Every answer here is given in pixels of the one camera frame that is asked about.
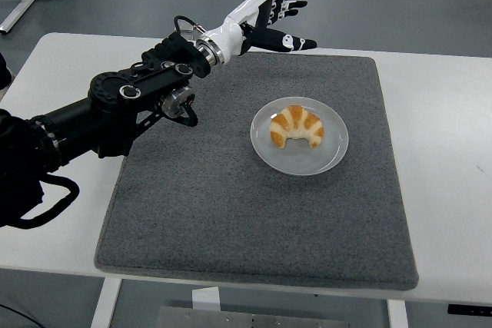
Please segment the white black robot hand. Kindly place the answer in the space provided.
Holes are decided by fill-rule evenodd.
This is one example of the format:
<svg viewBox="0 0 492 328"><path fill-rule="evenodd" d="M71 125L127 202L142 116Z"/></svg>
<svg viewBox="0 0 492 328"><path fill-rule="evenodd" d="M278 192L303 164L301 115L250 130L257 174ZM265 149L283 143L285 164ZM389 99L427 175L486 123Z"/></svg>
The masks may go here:
<svg viewBox="0 0 492 328"><path fill-rule="evenodd" d="M276 22L297 15L307 4L307 0L244 0L221 26L200 36L197 46L209 53L212 65L227 64L252 47L277 52L314 49L316 41L272 28Z"/></svg>

